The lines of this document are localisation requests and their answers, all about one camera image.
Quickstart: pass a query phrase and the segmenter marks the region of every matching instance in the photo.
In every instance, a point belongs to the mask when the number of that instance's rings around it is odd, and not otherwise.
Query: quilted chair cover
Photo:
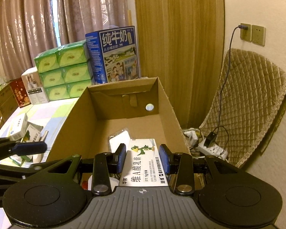
[[[217,127],[219,94],[228,61],[229,51],[211,109],[200,126],[204,135]],[[231,164],[240,167],[250,157],[275,120],[285,95],[286,72],[255,52],[231,49],[231,67],[222,92],[220,118],[220,124],[230,135],[227,150]],[[223,147],[226,141],[227,134],[221,128],[216,142]]]

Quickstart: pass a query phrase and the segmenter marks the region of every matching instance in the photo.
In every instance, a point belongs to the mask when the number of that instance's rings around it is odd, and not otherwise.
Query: silver bolt
[[[187,185],[187,184],[179,185],[177,187],[177,189],[178,189],[178,191],[180,191],[182,193],[186,193],[186,192],[192,191],[192,187],[190,185]]]
[[[108,187],[104,184],[99,184],[99,185],[96,185],[93,189],[98,193],[103,193],[108,190]]]

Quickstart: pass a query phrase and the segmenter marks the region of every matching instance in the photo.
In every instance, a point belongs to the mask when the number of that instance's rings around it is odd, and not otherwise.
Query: white power strip
[[[228,151],[221,148],[216,143],[212,143],[209,147],[204,146],[204,142],[206,139],[204,139],[202,142],[199,143],[196,150],[200,151],[201,153],[205,155],[215,155],[220,156],[223,160],[226,160],[228,156]]]

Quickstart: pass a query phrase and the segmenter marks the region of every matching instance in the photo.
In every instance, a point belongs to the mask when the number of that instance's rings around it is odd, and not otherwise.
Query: green bird illustration
[[[153,146],[152,147],[148,147],[147,145],[144,145],[141,148],[139,148],[139,146],[133,146],[131,149],[133,151],[135,151],[135,152],[138,152],[140,150],[140,154],[138,154],[138,156],[139,156],[139,155],[144,155],[145,154],[144,151],[148,151],[148,150],[154,151],[155,148]]]

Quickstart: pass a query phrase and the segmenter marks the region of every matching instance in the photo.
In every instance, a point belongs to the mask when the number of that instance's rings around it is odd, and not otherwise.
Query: green tissue package
[[[58,47],[56,56],[60,67],[87,62],[89,54],[86,41],[82,40]]]
[[[66,84],[70,98],[80,97],[86,87],[92,85],[91,80]]]
[[[63,79],[63,75],[61,69],[54,69],[51,71],[47,71],[39,74],[42,85],[44,88],[57,86],[65,83]]]
[[[70,98],[65,84],[45,88],[45,90],[50,101]]]
[[[91,79],[88,70],[88,62],[62,67],[61,70],[65,83],[73,83]]]
[[[56,50],[57,48],[47,50],[45,52],[39,53],[34,58],[38,73],[43,73],[59,68],[55,53]]]

